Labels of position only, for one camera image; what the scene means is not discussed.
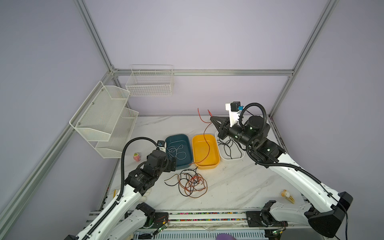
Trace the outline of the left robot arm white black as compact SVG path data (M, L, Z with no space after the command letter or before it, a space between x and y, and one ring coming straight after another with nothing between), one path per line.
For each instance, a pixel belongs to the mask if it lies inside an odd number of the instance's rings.
M130 144L145 140L156 146L145 162L125 177L125 154ZM147 137L137 137L128 141L121 156L121 185L118 194L102 212L76 236L68 235L67 240L126 240L136 230L154 219L155 209L141 203L126 218L125 213L152 188L164 172L176 170L176 159L170 159L166 153L166 142Z

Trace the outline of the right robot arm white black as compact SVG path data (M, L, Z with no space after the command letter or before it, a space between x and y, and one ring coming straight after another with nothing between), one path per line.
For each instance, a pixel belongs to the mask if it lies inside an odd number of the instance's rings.
M293 222L310 226L324 237L336 237L342 223L349 220L348 209L353 197L323 184L296 163L282 147L267 138L270 125L267 123L267 112L261 104L242 106L240 102L232 102L226 104L226 110L228 117L210 117L218 137L221 140L231 138L243 145L243 150L256 165L283 177L308 200L306 204L290 207L270 200L260 211L256 223L273 227Z

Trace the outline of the dark teal plastic bin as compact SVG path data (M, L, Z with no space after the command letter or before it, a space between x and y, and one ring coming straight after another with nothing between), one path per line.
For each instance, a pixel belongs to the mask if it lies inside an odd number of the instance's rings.
M189 137L185 134L172 135L166 138L166 153L170 158L177 159L176 170L191 166L194 161Z

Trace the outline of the white plastic bin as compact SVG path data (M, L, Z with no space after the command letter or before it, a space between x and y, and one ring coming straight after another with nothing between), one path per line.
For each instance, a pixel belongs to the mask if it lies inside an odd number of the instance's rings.
M215 138L219 148L219 155L223 162L239 161L246 155L240 146L230 137L221 140L218 137L218 131L215 132Z

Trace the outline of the yellow plastic bin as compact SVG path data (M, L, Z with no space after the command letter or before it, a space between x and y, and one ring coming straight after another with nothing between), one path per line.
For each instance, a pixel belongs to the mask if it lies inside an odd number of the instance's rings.
M196 135L192 139L194 164L198 169L216 168L220 161L219 148L213 135Z

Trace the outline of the small pink green ball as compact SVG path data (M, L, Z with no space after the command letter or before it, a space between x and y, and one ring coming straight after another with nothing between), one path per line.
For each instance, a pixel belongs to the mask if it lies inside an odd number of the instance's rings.
M141 155L139 153L134 153L133 155L133 159L136 161L136 162L140 162L141 161Z

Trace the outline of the lower white mesh shelf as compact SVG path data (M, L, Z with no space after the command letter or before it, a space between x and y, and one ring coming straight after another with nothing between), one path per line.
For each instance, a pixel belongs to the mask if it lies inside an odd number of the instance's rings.
M104 159L119 159L125 144L131 139L139 112L123 108L108 142L98 142L95 150Z

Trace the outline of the white mesh shelf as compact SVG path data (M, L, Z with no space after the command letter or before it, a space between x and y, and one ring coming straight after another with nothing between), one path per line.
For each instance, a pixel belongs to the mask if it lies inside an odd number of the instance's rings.
M98 82L69 121L88 142L108 142L121 116L130 92Z
M125 144L131 139L139 112L123 108L108 142L98 142L95 150L104 159L119 159Z

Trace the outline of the upper white mesh shelf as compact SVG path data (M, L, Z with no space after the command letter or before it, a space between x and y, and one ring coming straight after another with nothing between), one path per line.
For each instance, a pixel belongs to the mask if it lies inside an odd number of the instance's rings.
M121 116L130 92L98 82L69 121L88 142L108 142Z

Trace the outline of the purple object at edge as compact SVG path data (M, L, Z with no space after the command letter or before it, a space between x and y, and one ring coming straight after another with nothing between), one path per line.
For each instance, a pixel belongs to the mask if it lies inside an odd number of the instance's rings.
M236 240L236 238L229 234L218 234L216 240Z

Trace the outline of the small yellow toy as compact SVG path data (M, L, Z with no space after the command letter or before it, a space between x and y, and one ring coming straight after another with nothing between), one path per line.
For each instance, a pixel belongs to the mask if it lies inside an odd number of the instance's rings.
M283 190L281 192L281 196L284 197L285 199L287 199L289 202L291 202L292 204L295 204L295 199L294 197L291 195L291 193L287 190Z

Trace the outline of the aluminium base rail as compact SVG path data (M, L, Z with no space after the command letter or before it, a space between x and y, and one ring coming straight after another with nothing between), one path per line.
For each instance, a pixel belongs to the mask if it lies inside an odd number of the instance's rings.
M154 224L165 222L173 225L205 226L205 225L239 225L249 228L282 228L291 226L310 227L320 232L321 224L311 222L304 214L308 206L299 205L293 209L291 205L278 204L277 207L263 209L188 209L166 210L154 209L146 203L134 207L111 206L105 208L99 214L101 221L123 221L134 210L144 215L144 225L152 228Z

